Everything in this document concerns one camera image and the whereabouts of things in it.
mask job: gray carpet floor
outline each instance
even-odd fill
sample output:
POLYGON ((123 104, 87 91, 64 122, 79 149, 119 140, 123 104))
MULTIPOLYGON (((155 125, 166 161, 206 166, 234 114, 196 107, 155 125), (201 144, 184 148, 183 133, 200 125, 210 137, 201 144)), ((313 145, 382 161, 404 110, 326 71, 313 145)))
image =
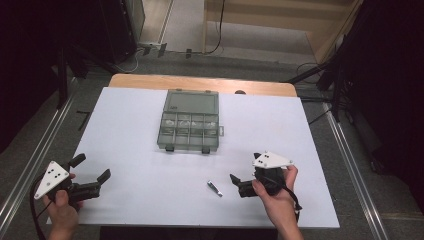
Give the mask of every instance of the gray carpet floor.
MULTIPOLYGON (((192 56, 165 53, 158 57, 157 51, 138 55, 139 67, 133 74, 164 74, 182 76, 220 77, 243 80, 277 82, 288 80, 296 75, 297 66, 278 62, 229 59, 212 56, 192 56)), ((121 68, 133 69, 134 58, 120 64, 121 68)), ((80 130, 85 115, 78 111, 91 112, 103 87, 109 84, 111 75, 103 69, 90 66, 86 79, 78 79, 78 88, 70 110, 63 121, 53 143, 43 158, 43 165, 54 160, 65 162, 72 158, 84 129, 80 130)), ((321 97, 315 88, 313 76, 296 84, 299 96, 321 97)), ((11 145, 0 155, 0 180, 2 187, 0 200, 3 202, 18 181, 22 170, 31 158, 50 120, 55 114, 57 93, 51 96, 36 115, 25 125, 11 145)), ((304 103, 308 120, 315 119, 324 112, 322 103, 304 103)), ((355 127, 340 112, 341 124, 355 156, 356 163, 368 186, 371 197, 382 216, 390 239, 424 239, 424 218, 419 212, 408 187, 390 175, 378 175, 369 165, 370 156, 361 143, 355 127)), ((322 117, 310 125, 316 148, 321 160, 334 206, 340 222, 340 229, 302 229, 305 239, 374 239, 364 211, 348 174, 327 117, 322 117)), ((28 193, 7 230, 4 239, 36 239, 30 215, 28 193)), ((49 226, 44 224, 46 214, 39 221, 45 233, 49 226)), ((100 227, 80 226, 75 239, 99 239, 100 227)))

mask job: small metal tool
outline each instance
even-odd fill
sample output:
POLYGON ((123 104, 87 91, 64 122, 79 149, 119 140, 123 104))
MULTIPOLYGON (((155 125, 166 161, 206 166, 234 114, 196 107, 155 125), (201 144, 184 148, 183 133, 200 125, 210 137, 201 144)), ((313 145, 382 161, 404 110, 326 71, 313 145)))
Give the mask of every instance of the small metal tool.
POLYGON ((218 188, 215 187, 215 185, 213 185, 213 183, 209 180, 208 181, 208 186, 216 193, 218 194, 219 197, 222 197, 222 193, 218 190, 218 188))

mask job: green transparent box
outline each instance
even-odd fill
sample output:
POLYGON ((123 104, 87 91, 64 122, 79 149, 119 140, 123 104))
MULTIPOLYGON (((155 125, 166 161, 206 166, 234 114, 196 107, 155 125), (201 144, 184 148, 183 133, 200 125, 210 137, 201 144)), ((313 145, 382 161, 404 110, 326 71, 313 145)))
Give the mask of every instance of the green transparent box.
POLYGON ((219 146, 218 92, 169 90, 157 143, 166 151, 216 151, 219 146))

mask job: table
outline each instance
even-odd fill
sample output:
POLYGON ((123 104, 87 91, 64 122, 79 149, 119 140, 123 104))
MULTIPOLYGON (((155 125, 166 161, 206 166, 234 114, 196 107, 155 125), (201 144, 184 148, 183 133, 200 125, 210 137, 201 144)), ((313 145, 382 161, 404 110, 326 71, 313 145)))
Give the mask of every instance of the table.
MULTIPOLYGON (((323 63, 338 39, 350 30, 361 3, 362 0, 226 0, 223 22, 306 31, 317 63, 323 63)), ((207 21, 220 21, 222 0, 205 0, 204 6, 205 52, 207 21)))
POLYGON ((87 160, 74 171, 81 183, 95 181, 107 168, 112 177, 102 186, 100 198, 85 202, 80 223, 272 228, 260 199, 240 198, 229 177, 232 173, 251 180, 253 153, 269 150, 284 154, 299 168, 295 192, 304 207, 299 226, 338 228, 306 117, 295 96, 293 86, 281 83, 113 76, 76 151, 85 153, 87 160), (220 125, 226 130, 217 152, 167 153, 158 148, 169 88, 220 91, 220 125), (250 95, 233 94, 235 90, 250 95), (267 92, 271 96, 254 95, 267 92), (208 180, 221 190, 222 198, 208 188, 208 180))

